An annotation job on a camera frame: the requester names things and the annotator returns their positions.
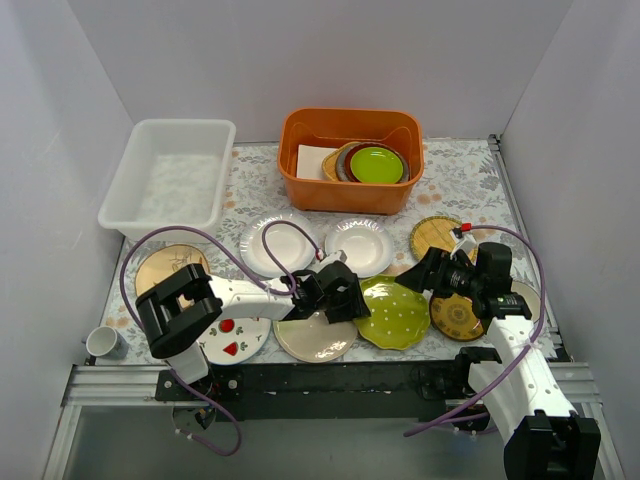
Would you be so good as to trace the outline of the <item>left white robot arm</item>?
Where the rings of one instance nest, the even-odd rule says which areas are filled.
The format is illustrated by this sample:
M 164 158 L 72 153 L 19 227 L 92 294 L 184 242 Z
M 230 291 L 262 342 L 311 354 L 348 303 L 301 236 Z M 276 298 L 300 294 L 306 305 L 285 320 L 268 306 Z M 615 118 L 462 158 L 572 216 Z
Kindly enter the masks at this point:
M 213 386 L 199 337 L 217 320 L 305 320 L 321 311 L 331 323 L 371 315 L 355 273 L 340 260 L 266 282 L 230 280 L 189 264 L 140 295 L 135 307 L 151 355 L 164 361 L 178 387 L 193 400 Z

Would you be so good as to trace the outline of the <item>pale green cream plate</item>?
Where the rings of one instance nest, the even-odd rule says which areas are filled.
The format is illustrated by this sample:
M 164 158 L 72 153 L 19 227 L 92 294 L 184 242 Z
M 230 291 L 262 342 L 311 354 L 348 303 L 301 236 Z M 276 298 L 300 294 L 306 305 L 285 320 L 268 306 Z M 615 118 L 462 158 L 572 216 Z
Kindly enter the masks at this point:
M 317 311 L 304 320 L 273 324 L 280 346 L 292 357 L 306 363 L 326 363 L 344 355 L 358 336 L 352 321 L 330 323 Z

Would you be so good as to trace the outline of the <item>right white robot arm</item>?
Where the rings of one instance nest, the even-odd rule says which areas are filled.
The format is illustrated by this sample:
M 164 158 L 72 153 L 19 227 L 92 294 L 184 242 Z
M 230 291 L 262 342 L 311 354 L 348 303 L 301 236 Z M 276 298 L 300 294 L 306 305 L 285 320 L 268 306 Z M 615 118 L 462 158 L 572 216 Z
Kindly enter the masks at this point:
M 512 252 L 484 242 L 469 261 L 465 246 L 453 252 L 435 247 L 397 283 L 434 298 L 454 294 L 469 299 L 495 360 L 468 362 L 452 373 L 454 389 L 478 395 L 504 442 L 503 463 L 510 479 L 591 479 L 601 434 L 595 420 L 581 417 L 565 397 L 533 333 L 523 297 L 512 289 Z

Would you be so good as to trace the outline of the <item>green polka dot plate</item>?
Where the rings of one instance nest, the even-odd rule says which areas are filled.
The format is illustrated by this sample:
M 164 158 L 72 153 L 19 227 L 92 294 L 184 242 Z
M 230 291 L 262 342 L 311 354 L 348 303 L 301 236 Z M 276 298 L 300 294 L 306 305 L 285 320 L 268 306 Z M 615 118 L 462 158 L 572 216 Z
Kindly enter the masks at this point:
M 388 275 L 360 281 L 368 317 L 354 320 L 359 334 L 380 349 L 406 350 L 419 343 L 431 320 L 429 301 Z

